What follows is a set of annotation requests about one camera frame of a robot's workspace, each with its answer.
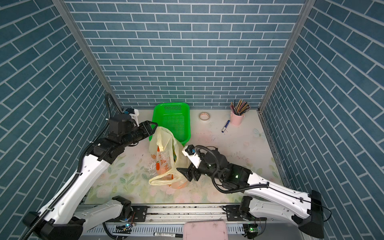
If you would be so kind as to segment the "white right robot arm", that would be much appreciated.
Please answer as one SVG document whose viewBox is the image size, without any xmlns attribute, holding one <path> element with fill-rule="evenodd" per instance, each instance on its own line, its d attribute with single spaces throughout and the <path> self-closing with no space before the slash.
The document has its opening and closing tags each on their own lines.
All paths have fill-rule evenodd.
<svg viewBox="0 0 384 240">
<path fill-rule="evenodd" d="M 188 181 L 198 181 L 205 175 L 222 194 L 244 194 L 238 210 L 243 219 L 265 218 L 281 213 L 284 219 L 306 235 L 324 238 L 326 207 L 322 204 L 320 192 L 300 192 L 270 182 L 250 169 L 229 163 L 218 148 L 188 145 L 182 153 L 191 164 L 188 168 L 179 168 L 178 172 Z"/>
</svg>

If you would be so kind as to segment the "yellowish plastic bag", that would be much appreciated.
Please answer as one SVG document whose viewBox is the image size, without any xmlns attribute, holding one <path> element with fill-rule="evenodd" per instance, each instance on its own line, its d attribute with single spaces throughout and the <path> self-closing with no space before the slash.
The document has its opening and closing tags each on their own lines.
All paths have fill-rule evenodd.
<svg viewBox="0 0 384 240">
<path fill-rule="evenodd" d="M 150 140 L 149 151 L 156 162 L 157 175 L 149 180 L 151 186 L 169 186 L 172 189 L 183 189 L 189 181 L 177 169 L 187 169 L 191 161 L 182 153 L 183 145 L 173 133 L 157 127 Z"/>
</svg>

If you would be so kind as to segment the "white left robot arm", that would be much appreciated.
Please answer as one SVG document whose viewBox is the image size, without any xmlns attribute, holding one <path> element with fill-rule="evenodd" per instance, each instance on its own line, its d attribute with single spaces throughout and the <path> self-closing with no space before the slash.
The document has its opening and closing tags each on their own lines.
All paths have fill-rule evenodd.
<svg viewBox="0 0 384 240">
<path fill-rule="evenodd" d="M 137 122 L 138 111 L 124 112 L 117 107 L 112 115 L 109 93 L 105 94 L 107 122 L 96 137 L 85 147 L 79 157 L 78 167 L 55 196 L 37 212 L 28 212 L 23 223 L 27 230 L 21 237 L 27 240 L 32 234 L 43 240 L 77 240 L 88 230 L 113 219 L 123 223 L 132 220 L 131 201 L 121 196 L 89 209 L 77 212 L 77 207 L 100 175 L 121 155 L 126 147 L 134 147 L 152 136 L 158 124 L 151 121 Z"/>
</svg>

